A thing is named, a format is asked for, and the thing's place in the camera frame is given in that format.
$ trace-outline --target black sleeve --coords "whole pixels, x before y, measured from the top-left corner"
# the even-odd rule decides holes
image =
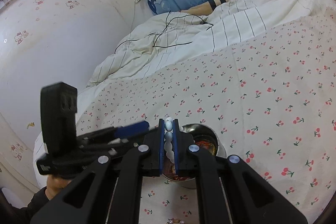
[[[47,204],[49,200],[45,195],[45,189],[46,187],[34,194],[27,207],[21,209],[13,207],[19,221],[18,224],[29,224],[33,215],[36,214],[45,204]]]

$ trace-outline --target white bead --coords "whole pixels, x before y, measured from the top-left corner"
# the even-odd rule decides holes
[[[171,132],[166,132],[165,133],[165,140],[167,141],[167,142],[171,142],[172,140],[173,140],[173,133],[171,133]]]
[[[166,153],[166,156],[167,156],[168,159],[171,160],[171,159],[174,158],[174,152],[172,150],[170,150]]]
[[[171,151],[173,149],[171,142],[165,142],[164,149],[166,152]]]
[[[166,129],[167,131],[172,131],[172,130],[173,130],[173,123],[170,122],[170,121],[167,121],[167,122],[165,123],[165,129]]]
[[[166,122],[173,122],[173,118],[172,117],[167,117]]]

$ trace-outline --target whale print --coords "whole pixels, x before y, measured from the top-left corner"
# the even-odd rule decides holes
[[[152,10],[153,13],[157,14],[156,6],[154,4],[156,0],[147,0],[149,8]]]

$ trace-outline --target silver screw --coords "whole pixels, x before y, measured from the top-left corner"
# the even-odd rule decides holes
[[[237,164],[237,163],[239,163],[240,159],[239,159],[238,156],[232,155],[232,156],[229,157],[229,161],[231,161],[233,164]]]
[[[189,146],[189,151],[191,152],[197,152],[200,149],[200,147],[196,144],[192,144]]]
[[[114,155],[116,155],[116,154],[118,154],[118,153],[117,153],[117,151],[116,151],[115,149],[111,148],[111,150],[109,150],[109,154],[110,154],[111,156],[114,156]]]
[[[98,162],[100,163],[100,164],[105,164],[105,163],[107,163],[109,161],[109,157],[108,156],[100,156],[99,158],[98,158]]]
[[[140,146],[138,147],[138,150],[139,150],[140,152],[146,152],[146,151],[149,150],[149,147],[148,147],[148,145],[146,145],[146,144],[142,144],[142,145],[140,145]]]

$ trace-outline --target white cable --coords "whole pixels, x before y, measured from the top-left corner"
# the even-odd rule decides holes
[[[132,24],[131,24],[131,32],[129,33],[129,40],[131,40],[131,33],[132,33],[132,28],[133,28],[133,23],[134,23],[134,19],[135,19],[135,1],[134,1],[134,12],[133,12],[133,20],[132,20]]]

